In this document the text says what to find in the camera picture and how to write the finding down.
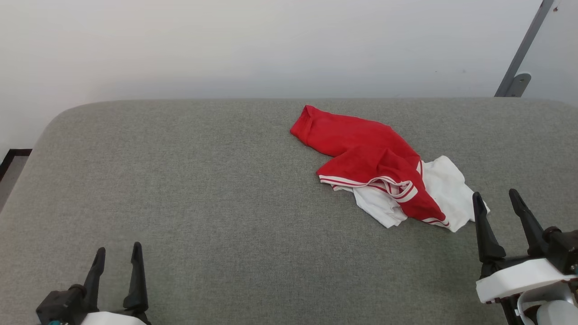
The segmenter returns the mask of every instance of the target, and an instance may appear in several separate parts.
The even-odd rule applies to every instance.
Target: clothing
[[[391,127],[306,105],[291,133],[334,157],[317,174],[386,227],[407,217],[457,231],[473,220],[473,191],[445,156],[424,164]]]

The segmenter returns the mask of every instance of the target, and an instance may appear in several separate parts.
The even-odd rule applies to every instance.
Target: white wall
[[[4,0],[0,155],[111,99],[489,97],[539,4]]]
[[[524,72],[532,79],[522,97],[578,107],[578,1],[554,1],[520,65]]]

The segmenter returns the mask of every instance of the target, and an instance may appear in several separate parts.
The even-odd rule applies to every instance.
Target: white fabric
[[[422,178],[425,190],[446,215],[452,232],[458,231],[468,220],[474,221],[473,191],[465,184],[462,172],[448,157],[441,156],[432,162],[423,163]],[[387,193],[375,187],[334,186],[334,190],[353,192],[357,206],[387,228],[398,226],[407,219],[399,204]],[[444,227],[441,223],[433,224]]]

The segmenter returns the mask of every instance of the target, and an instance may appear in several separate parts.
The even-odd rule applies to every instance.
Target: red fabric
[[[322,182],[351,187],[381,184],[408,217],[447,224],[425,190],[420,156],[390,126],[306,105],[291,134],[334,157],[317,171]]]

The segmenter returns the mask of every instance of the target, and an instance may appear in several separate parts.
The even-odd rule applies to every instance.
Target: white robot part
[[[572,279],[578,279],[578,275],[564,275],[548,260],[539,258],[502,269],[478,280],[476,291],[481,302],[494,302],[496,298],[505,298]]]
[[[89,313],[82,325],[146,325],[140,319],[132,316],[110,312]]]

